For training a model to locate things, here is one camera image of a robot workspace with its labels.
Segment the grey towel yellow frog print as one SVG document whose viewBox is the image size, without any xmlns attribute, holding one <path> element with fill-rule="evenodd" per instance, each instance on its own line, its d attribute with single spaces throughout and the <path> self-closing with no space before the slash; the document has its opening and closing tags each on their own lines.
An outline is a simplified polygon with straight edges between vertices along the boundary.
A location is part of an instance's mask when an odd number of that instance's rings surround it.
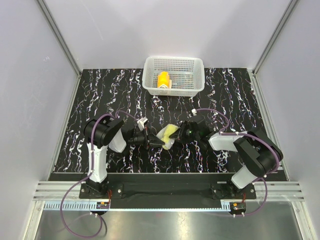
<svg viewBox="0 0 320 240">
<path fill-rule="evenodd" d="M 173 146 L 175 140 L 173 137 L 171 137 L 171 135 L 174 134 L 178 129 L 178 126 L 174 124 L 168 124 L 157 133 L 156 137 L 164 142 L 162 145 L 163 149 L 169 150 Z"/>
</svg>

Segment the grey and orange towel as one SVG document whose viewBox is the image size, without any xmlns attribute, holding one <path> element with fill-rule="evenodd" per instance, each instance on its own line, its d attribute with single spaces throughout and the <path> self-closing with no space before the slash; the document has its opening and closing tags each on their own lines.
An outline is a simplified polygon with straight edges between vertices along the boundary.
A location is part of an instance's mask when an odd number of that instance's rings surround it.
<svg viewBox="0 0 320 240">
<path fill-rule="evenodd" d="M 170 89 L 172 87 L 172 81 L 170 75 L 166 71 L 162 71 L 157 76 L 157 88 Z"/>
</svg>

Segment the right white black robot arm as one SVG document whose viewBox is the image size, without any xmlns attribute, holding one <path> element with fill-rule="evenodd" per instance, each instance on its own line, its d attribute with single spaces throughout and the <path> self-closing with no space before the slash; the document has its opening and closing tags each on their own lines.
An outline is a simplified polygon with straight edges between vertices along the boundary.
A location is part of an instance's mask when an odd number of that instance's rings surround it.
<svg viewBox="0 0 320 240">
<path fill-rule="evenodd" d="M 183 121 L 169 138 L 182 144 L 196 141 L 206 151 L 237 152 L 244 166 L 227 185 L 228 195 L 235 199 L 244 194 L 247 185 L 275 172 L 284 158 L 280 148 L 262 129 L 255 127 L 243 132 L 213 132 L 201 115 Z"/>
</svg>

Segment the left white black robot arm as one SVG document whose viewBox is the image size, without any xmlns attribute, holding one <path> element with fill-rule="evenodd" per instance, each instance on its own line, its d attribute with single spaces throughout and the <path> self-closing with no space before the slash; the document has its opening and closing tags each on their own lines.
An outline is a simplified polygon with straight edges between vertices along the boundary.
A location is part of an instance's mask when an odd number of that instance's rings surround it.
<svg viewBox="0 0 320 240">
<path fill-rule="evenodd" d="M 97 198 L 108 193 L 106 180 L 107 151 L 123 153 L 128 146 L 143 146 L 145 149 L 160 148 L 165 143 L 149 131 L 146 117 L 137 120 L 137 126 L 124 130 L 124 121 L 111 114 L 87 122 L 83 134 L 87 140 L 89 152 L 89 171 L 87 180 L 93 182 L 90 192 Z"/>
</svg>

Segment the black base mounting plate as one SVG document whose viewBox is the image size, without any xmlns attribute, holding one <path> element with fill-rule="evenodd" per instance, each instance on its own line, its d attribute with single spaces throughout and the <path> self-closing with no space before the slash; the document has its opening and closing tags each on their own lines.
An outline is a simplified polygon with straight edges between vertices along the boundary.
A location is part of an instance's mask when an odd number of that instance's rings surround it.
<svg viewBox="0 0 320 240">
<path fill-rule="evenodd" d="M 119 204 L 151 206 L 212 207 L 221 200 L 255 200 L 252 184 L 237 189 L 231 173 L 110 173 L 97 191 L 83 183 L 79 197 Z"/>
</svg>

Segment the white plastic mesh basket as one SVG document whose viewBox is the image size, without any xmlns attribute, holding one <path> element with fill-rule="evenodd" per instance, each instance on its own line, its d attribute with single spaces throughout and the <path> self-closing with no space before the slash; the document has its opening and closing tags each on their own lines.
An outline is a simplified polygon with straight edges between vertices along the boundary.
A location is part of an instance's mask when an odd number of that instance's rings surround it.
<svg viewBox="0 0 320 240">
<path fill-rule="evenodd" d="M 158 76 L 166 72 L 170 87 L 158 87 Z M 197 57 L 149 56 L 145 60 L 142 86 L 154 96 L 194 97 L 205 88 L 204 63 Z"/>
</svg>

